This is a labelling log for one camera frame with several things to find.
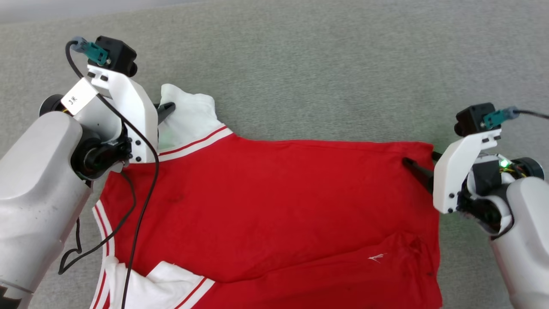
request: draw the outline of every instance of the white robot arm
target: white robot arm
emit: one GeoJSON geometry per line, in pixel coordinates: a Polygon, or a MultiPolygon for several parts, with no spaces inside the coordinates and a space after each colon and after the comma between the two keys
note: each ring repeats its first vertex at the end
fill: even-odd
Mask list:
{"type": "Polygon", "coordinates": [[[92,59],[91,82],[82,78],[65,96],[48,98],[40,117],[0,161],[2,309],[27,308],[94,180],[117,166],[153,162],[158,124],[175,109],[173,103],[154,105],[130,79],[136,54],[122,41],[100,36],[95,43],[74,43],[92,59]],[[100,100],[98,90],[138,132],[100,100]]]}
{"type": "Polygon", "coordinates": [[[434,156],[434,173],[410,159],[404,164],[433,193],[439,212],[461,212],[490,235],[512,305],[542,309],[549,308],[549,184],[533,159],[483,152],[497,145],[500,124],[519,113],[495,111],[491,103],[471,106],[456,117],[463,138],[434,156]]]}

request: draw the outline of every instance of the label sticker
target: label sticker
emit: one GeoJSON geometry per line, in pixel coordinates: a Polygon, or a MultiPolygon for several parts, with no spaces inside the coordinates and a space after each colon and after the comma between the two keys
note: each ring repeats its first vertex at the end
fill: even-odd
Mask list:
{"type": "Polygon", "coordinates": [[[61,103],[72,114],[76,115],[97,95],[98,91],[86,79],[82,78],[61,99],[61,103]]]}

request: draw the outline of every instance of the green led light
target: green led light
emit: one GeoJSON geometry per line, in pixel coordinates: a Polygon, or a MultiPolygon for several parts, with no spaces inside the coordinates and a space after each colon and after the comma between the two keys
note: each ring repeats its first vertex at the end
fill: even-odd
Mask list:
{"type": "Polygon", "coordinates": [[[500,166],[502,168],[508,167],[509,165],[511,165],[511,163],[507,160],[503,160],[503,161],[500,162],[500,166]]]}

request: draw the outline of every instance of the red stripe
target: red stripe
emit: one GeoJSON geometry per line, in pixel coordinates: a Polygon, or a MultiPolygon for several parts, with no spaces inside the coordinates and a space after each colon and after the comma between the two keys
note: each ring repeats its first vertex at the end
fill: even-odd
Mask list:
{"type": "Polygon", "coordinates": [[[101,280],[101,287],[99,288],[99,294],[97,294],[96,303],[93,304],[93,309],[96,309],[97,305],[99,304],[99,299],[101,298],[101,293],[103,292],[103,286],[105,285],[106,278],[107,278],[107,274],[103,272],[103,280],[101,280]]]}
{"type": "Polygon", "coordinates": [[[109,309],[110,307],[110,295],[107,294],[107,299],[105,299],[105,305],[103,305],[103,309],[109,309]]]}
{"type": "Polygon", "coordinates": [[[187,295],[187,297],[185,297],[185,299],[179,305],[177,305],[177,307],[175,307],[174,309],[178,309],[181,306],[183,306],[183,304],[185,304],[185,302],[188,301],[189,298],[191,298],[191,296],[193,296],[194,292],[196,292],[200,288],[200,286],[202,286],[202,283],[204,283],[205,281],[206,281],[206,278],[202,279],[202,281],[197,285],[197,287],[194,288],[194,290],[189,295],[187,295]]]}
{"type": "MultiPolygon", "coordinates": [[[[101,226],[103,227],[103,232],[105,233],[105,238],[107,238],[107,229],[105,228],[105,223],[103,222],[103,218],[101,218],[101,214],[99,213],[99,208],[96,206],[97,210],[97,217],[99,217],[99,221],[101,221],[101,226]]],[[[109,256],[109,242],[107,241],[107,256],[109,256]]]]}
{"type": "MultiPolygon", "coordinates": [[[[101,213],[99,212],[99,207],[97,205],[95,206],[97,217],[99,218],[99,221],[101,222],[101,227],[103,228],[103,235],[107,237],[107,229],[105,228],[105,223],[103,223],[103,218],[101,217],[101,213]]],[[[109,256],[109,242],[105,244],[107,246],[107,256],[109,256]]],[[[93,309],[97,308],[97,305],[99,304],[99,299],[101,299],[101,294],[103,293],[103,288],[105,286],[105,280],[107,279],[107,273],[103,272],[103,280],[101,280],[101,287],[99,288],[99,293],[97,294],[96,303],[93,305],[93,309]]]]}
{"type": "Polygon", "coordinates": [[[201,140],[194,141],[194,142],[192,142],[192,143],[190,143],[190,144],[188,144],[188,145],[185,145],[185,146],[183,146],[183,147],[181,147],[181,148],[178,148],[178,149],[175,149],[175,150],[170,150],[170,151],[162,152],[160,155],[161,155],[161,156],[169,155],[169,154],[171,154],[171,153],[181,151],[181,150],[183,150],[183,149],[185,149],[185,148],[189,148],[189,147],[193,146],[194,144],[197,144],[197,143],[200,143],[200,142],[203,142],[203,141],[209,139],[210,137],[212,137],[212,136],[213,136],[214,134],[216,134],[217,132],[219,132],[219,131],[221,131],[221,130],[224,130],[224,129],[226,129],[226,128],[227,128],[227,126],[224,126],[223,128],[219,128],[219,129],[213,131],[212,133],[210,133],[210,135],[206,136],[205,138],[203,138],[203,139],[201,139],[201,140]]]}

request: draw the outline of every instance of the gray fabric surface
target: gray fabric surface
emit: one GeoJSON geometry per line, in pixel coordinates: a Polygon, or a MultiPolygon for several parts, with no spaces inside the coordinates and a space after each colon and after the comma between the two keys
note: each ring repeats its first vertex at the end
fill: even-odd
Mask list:
{"type": "MultiPolygon", "coordinates": [[[[548,14],[541,0],[235,0],[3,25],[0,155],[44,98],[77,81],[63,52],[74,35],[124,40],[153,101],[166,82],[207,93],[244,137],[421,140],[443,151],[470,104],[549,112],[548,14]]],[[[549,123],[522,116],[505,125],[498,150],[549,166],[548,136],[549,123]]],[[[85,248],[99,241],[92,202],[82,214],[85,248]]],[[[445,308],[510,308],[473,222],[442,217],[440,246],[445,308]]],[[[31,307],[87,308],[99,266],[99,252],[62,277],[54,264],[31,307]]]]}

